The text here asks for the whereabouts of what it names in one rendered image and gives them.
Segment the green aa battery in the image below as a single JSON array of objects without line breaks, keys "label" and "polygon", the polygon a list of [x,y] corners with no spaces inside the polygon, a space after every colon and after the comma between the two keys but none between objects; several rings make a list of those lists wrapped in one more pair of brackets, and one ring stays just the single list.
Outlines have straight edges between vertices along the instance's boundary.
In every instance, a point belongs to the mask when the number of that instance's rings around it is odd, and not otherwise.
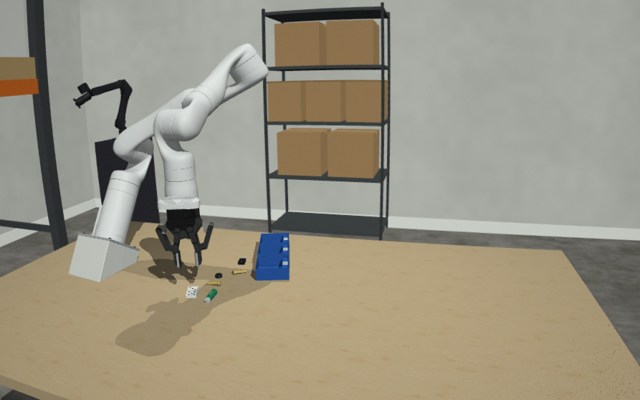
[{"label": "green aa battery", "polygon": [[214,296],[215,296],[216,294],[217,294],[217,290],[216,290],[216,289],[213,289],[213,290],[212,290],[212,291],[211,291],[211,292],[206,296],[206,298],[204,299],[204,301],[205,301],[206,303],[210,303],[210,302],[211,302],[211,300],[214,298]]}]

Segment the blue three-compartment bin rack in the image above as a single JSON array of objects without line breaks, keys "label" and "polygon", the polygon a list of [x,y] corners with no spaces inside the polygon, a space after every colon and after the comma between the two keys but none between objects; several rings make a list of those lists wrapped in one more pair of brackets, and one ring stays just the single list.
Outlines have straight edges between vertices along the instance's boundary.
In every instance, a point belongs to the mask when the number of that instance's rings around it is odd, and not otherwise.
[{"label": "blue three-compartment bin rack", "polygon": [[260,241],[262,243],[259,241],[255,267],[256,281],[290,279],[290,241],[288,234],[261,234]]}]

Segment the white domino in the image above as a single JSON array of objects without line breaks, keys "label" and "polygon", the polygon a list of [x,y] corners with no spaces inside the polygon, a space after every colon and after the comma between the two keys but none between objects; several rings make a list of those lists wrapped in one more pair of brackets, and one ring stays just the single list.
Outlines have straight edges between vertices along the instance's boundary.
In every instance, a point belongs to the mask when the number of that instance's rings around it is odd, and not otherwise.
[{"label": "white domino", "polygon": [[199,286],[188,287],[186,298],[196,298],[199,291]]}]

